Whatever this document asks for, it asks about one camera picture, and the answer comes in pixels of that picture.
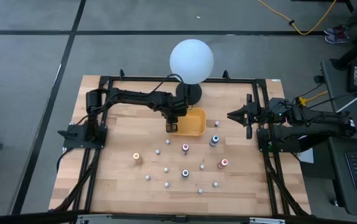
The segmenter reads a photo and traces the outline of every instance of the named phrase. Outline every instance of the gray desk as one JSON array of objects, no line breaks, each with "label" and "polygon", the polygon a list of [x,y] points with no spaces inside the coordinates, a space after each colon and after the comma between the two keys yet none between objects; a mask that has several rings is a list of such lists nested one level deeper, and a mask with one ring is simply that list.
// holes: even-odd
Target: gray desk
[{"label": "gray desk", "polygon": [[[321,66],[330,97],[333,98],[346,94],[347,71],[336,70],[329,60],[322,61]],[[346,96],[334,100],[332,107],[336,111],[355,97]],[[345,110],[350,111],[350,116],[354,119],[357,127],[357,101]],[[357,192],[354,188],[345,157],[346,151],[357,151],[357,134],[351,139],[330,138],[328,143],[335,170],[337,186],[335,187],[335,191],[336,196],[338,196],[338,202],[346,208],[349,214],[357,215]]]}]

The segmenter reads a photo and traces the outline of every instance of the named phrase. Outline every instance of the yellow bowl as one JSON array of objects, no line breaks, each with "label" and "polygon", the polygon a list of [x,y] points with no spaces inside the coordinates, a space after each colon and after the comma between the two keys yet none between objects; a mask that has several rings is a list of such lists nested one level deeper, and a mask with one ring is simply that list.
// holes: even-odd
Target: yellow bowl
[{"label": "yellow bowl", "polygon": [[201,136],[206,130],[206,113],[201,108],[192,108],[184,117],[178,117],[178,136]]}]

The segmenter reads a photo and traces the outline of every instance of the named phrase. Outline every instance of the small bottle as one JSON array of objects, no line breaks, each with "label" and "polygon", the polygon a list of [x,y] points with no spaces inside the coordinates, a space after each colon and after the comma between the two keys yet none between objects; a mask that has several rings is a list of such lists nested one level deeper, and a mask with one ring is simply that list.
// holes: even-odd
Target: small bottle
[{"label": "small bottle", "polygon": [[218,140],[219,140],[218,136],[213,136],[212,139],[209,142],[210,146],[215,147],[217,145],[217,143],[218,143]]},{"label": "small bottle", "polygon": [[228,160],[226,159],[222,159],[218,164],[217,167],[219,167],[220,169],[226,167],[228,165]]},{"label": "small bottle", "polygon": [[142,157],[138,153],[133,154],[133,159],[134,159],[134,162],[136,163],[136,165],[139,165],[142,163]]},{"label": "small bottle", "polygon": [[181,150],[184,152],[184,155],[187,155],[187,152],[190,150],[190,146],[188,144],[184,144]]},{"label": "small bottle", "polygon": [[181,176],[182,176],[183,178],[187,178],[189,175],[190,175],[190,171],[188,171],[188,170],[183,170],[183,171],[181,172]]}]

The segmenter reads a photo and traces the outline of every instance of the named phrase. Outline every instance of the desk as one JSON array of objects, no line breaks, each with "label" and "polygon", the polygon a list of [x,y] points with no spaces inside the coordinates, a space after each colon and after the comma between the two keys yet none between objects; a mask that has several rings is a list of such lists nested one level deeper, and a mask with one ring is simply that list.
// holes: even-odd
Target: desk
[{"label": "desk", "polygon": [[[347,71],[336,70],[329,60],[322,61],[321,65],[330,98],[346,94]],[[354,98],[356,98],[356,96],[346,96],[333,100],[333,110],[336,111],[340,109]],[[350,112],[350,116],[354,119],[357,127],[357,101],[347,107],[345,111]],[[342,200],[341,202],[339,201],[339,203],[346,208],[349,214],[357,215],[357,192],[354,188],[350,170],[345,159],[346,151],[357,150],[357,133],[351,139],[330,138],[328,143],[338,187],[335,189],[336,195],[338,196],[338,200]]]},{"label": "desk", "polygon": [[[98,87],[99,76],[82,79],[72,122],[86,115],[85,94]],[[283,97],[280,81],[266,80],[269,97]],[[157,82],[114,81],[113,86],[132,91],[151,91]],[[147,213],[186,215],[271,216],[266,172],[257,139],[246,139],[246,128],[226,118],[227,112],[239,109],[252,93],[250,84],[201,83],[202,98],[195,107],[206,111],[206,132],[200,137],[174,136],[165,132],[165,119],[145,106],[114,105],[108,111],[108,138],[101,151],[91,212]],[[174,93],[177,82],[165,82],[160,91]],[[219,135],[216,147],[209,146],[213,135]],[[188,155],[182,144],[190,145]],[[135,166],[132,155],[138,152],[144,162]],[[82,149],[74,149],[61,161],[50,208],[58,206],[76,184],[83,158]],[[221,159],[229,161],[218,169]],[[289,153],[280,160],[285,184],[306,212],[310,212],[300,164]],[[190,177],[181,178],[188,169]],[[164,182],[170,182],[165,188]],[[79,208],[84,206],[87,186],[83,188]],[[276,187],[279,211],[281,199]]]}]

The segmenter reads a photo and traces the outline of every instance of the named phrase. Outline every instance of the lamp base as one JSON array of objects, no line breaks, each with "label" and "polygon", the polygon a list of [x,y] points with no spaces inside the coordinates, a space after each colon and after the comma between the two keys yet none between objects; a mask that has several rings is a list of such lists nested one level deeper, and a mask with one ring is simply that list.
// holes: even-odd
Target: lamp base
[{"label": "lamp base", "polygon": [[185,91],[185,97],[187,97],[188,105],[194,105],[195,103],[198,103],[199,100],[201,99],[202,89],[199,84],[195,84],[195,85],[188,85],[184,83],[178,84],[176,88],[176,96],[184,97],[183,91]]}]

